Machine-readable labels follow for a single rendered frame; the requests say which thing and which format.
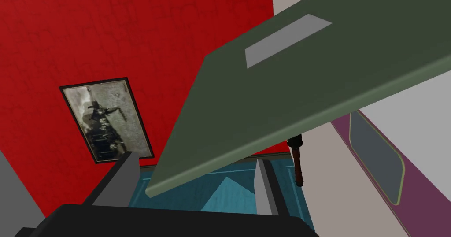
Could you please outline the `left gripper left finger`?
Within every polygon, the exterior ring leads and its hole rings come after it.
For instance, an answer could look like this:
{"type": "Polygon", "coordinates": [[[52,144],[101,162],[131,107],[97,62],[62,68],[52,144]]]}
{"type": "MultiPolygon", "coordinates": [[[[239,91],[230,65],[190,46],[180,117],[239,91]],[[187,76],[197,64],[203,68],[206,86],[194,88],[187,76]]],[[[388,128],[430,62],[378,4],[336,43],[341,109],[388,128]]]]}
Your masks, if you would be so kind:
{"type": "Polygon", "coordinates": [[[139,156],[136,152],[126,152],[82,204],[128,207],[139,179],[139,156]]]}

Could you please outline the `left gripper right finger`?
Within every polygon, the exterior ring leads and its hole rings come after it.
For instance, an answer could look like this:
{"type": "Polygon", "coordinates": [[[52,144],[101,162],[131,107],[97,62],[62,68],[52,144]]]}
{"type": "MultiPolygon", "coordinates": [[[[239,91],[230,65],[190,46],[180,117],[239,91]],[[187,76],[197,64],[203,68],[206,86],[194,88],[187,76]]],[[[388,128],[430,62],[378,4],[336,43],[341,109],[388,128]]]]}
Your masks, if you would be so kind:
{"type": "Polygon", "coordinates": [[[257,160],[253,185],[257,214],[289,216],[279,182],[269,160],[257,160]]]}

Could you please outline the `black framed grey picture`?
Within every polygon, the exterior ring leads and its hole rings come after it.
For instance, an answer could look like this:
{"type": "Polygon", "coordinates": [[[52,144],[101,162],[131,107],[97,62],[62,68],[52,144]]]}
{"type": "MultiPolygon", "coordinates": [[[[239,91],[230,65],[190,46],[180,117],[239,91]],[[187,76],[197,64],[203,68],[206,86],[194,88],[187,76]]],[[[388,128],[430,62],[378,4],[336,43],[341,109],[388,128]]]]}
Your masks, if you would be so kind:
{"type": "Polygon", "coordinates": [[[60,86],[95,163],[155,157],[127,77],[60,86]]]}

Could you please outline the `dark green table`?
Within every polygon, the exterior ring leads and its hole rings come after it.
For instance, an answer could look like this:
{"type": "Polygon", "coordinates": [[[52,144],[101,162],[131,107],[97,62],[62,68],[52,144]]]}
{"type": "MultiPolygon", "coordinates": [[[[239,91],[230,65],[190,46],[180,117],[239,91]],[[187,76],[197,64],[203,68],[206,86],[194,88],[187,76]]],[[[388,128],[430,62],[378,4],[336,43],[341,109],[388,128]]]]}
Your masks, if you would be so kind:
{"type": "Polygon", "coordinates": [[[301,0],[206,55],[154,197],[451,70],[451,0],[301,0]]]}

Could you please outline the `purple door with grey window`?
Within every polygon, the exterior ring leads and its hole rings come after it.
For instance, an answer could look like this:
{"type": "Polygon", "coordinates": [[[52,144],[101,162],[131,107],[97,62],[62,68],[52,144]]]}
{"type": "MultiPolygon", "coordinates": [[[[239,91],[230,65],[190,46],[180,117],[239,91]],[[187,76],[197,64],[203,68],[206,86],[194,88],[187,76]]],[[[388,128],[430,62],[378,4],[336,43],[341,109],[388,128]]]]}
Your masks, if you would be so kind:
{"type": "Polygon", "coordinates": [[[408,237],[451,237],[451,201],[361,111],[331,124],[408,237]]]}

